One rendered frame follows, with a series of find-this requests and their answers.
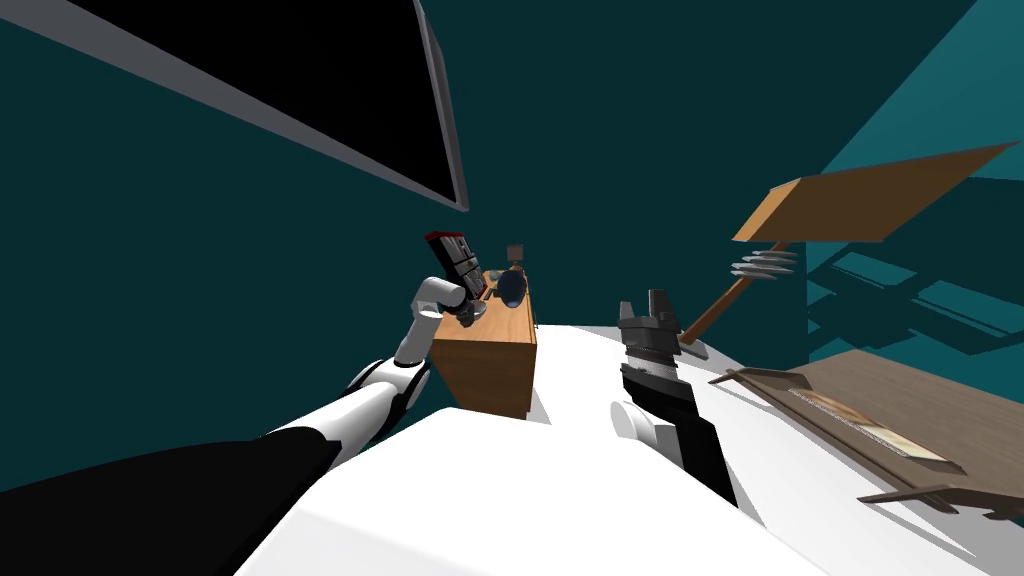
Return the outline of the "black remote control red end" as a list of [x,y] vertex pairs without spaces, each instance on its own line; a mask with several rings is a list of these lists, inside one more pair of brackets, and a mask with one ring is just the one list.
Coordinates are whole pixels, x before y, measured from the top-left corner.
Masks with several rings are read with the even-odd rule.
[[469,300],[479,300],[487,282],[476,254],[461,233],[433,231],[424,239],[440,262],[445,280],[463,287]]

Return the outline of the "dark brown low table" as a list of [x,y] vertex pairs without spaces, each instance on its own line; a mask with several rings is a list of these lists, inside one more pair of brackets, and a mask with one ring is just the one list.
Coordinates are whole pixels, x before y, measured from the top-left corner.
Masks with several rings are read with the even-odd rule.
[[1024,404],[860,349],[720,379],[740,383],[892,486],[862,503],[1024,518]]

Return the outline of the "wooden side table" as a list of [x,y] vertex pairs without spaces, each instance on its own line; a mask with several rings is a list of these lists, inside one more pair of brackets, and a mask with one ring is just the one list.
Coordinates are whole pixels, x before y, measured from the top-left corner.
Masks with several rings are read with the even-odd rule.
[[736,232],[736,242],[769,242],[732,265],[734,284],[678,335],[703,357],[698,339],[756,280],[790,274],[798,243],[880,243],[947,192],[1013,148],[996,143],[806,176],[772,188]]

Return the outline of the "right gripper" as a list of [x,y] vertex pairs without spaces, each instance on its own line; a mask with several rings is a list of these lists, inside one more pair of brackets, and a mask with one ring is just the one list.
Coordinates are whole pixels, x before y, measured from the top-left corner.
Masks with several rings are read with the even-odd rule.
[[650,316],[636,317],[630,301],[618,304],[620,335],[626,354],[643,359],[670,359],[681,353],[681,332],[674,307],[663,289],[648,291]]

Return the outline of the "black screen grey frame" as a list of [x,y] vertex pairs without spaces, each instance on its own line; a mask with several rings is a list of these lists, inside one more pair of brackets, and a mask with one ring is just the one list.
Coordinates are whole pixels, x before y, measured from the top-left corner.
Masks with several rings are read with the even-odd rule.
[[445,64],[420,0],[0,0],[0,19],[469,207]]

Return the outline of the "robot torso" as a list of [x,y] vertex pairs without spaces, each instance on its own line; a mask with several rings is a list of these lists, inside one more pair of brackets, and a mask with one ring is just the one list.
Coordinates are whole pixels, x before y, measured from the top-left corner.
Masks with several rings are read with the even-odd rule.
[[646,445],[449,408],[311,487],[236,576],[826,576]]

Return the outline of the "wooden cabinet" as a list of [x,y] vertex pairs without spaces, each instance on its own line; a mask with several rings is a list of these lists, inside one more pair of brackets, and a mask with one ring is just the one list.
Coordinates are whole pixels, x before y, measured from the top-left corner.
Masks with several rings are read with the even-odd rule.
[[530,295],[514,308],[497,296],[485,303],[485,313],[468,328],[443,316],[431,362],[459,408],[525,420],[538,349]]

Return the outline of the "dark blue oval vase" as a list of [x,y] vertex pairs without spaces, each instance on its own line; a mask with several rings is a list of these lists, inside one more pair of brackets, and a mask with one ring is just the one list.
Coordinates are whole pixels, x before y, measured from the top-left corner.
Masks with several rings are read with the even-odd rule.
[[495,289],[508,308],[516,308],[525,299],[527,287],[524,272],[514,268],[504,271],[499,276]]

